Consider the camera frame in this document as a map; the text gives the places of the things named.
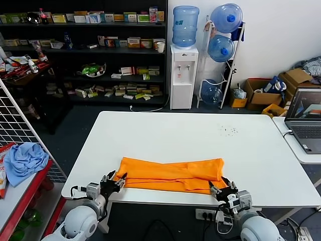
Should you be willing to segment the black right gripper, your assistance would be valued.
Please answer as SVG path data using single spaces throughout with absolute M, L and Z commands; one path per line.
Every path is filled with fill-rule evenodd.
M 231 194 L 236 194 L 238 192 L 238 188 L 235 183 L 230 181 L 228 178 L 222 177 L 222 180 L 227 186 L 221 189 L 218 189 L 211 181 L 208 181 L 210 193 L 212 196 L 216 196 L 218 201 L 228 202 L 228 196 Z

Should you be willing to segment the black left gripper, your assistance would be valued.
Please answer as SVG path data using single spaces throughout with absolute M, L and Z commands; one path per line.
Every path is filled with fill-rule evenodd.
M 121 188 L 125 185 L 125 180 L 127 173 L 124 173 L 118 181 L 114 181 L 113 177 L 115 175 L 115 170 L 104 175 L 100 181 L 100 194 L 101 195 L 111 195 L 114 192 L 119 192 Z

